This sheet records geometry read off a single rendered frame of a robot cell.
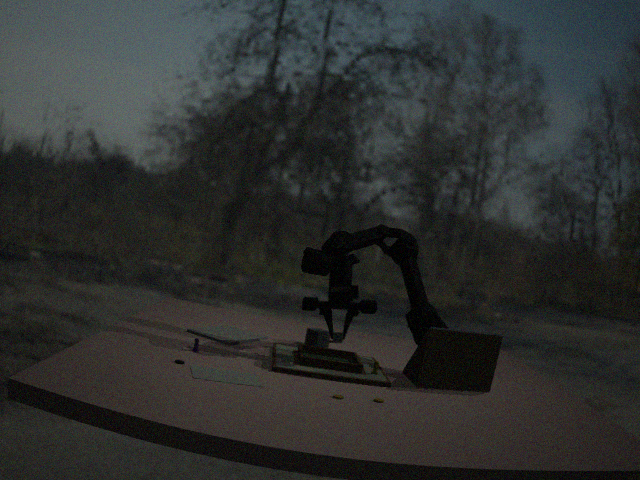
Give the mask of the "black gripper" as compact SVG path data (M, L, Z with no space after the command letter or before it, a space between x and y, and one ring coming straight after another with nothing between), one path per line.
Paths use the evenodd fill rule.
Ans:
M319 314L323 315L330 335L331 339L333 339L333 321L332 321L332 310L331 309L348 309L346 314L345 326L344 326L344 337L347 332L347 329L352 322L353 318L356 317L360 311L362 314L375 314L377 311L377 302L375 300L364 300L362 299L361 303L351 302L349 304L337 303L332 304L330 302L330 290L332 287L332 283L337 282L338 286L346 286L346 282L351 282L352 279L348 277L331 277L329 278L329 299L328 302L320 302L318 298L309 298L305 297L302 300L302 310L307 311L315 311L317 308L320 309ZM334 283L333 283L334 284Z

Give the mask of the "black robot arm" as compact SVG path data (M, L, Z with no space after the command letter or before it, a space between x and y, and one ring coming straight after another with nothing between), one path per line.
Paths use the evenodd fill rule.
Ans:
M398 238L390 247L384 243L386 237ZM430 326L449 329L443 319L437 314L436 307L428 303L428 298L422 284L422 277L417 264L418 244L413 235L400 228L389 228L378 225L370 229L348 233L336 231L323 244L322 250L307 247L303 253L301 269L304 273L330 277L348 277L352 279L352 265L360 260L351 254L371 245L378 245L382 252L391 257L400 266L404 277L404 284L411 303L411 311L406 314L407 327L413 335L416 345L419 345ZM334 284L333 284L334 283ZM332 304L349 304L359 298L358 285L338 286L333 282L330 290ZM349 284L350 283L350 284Z

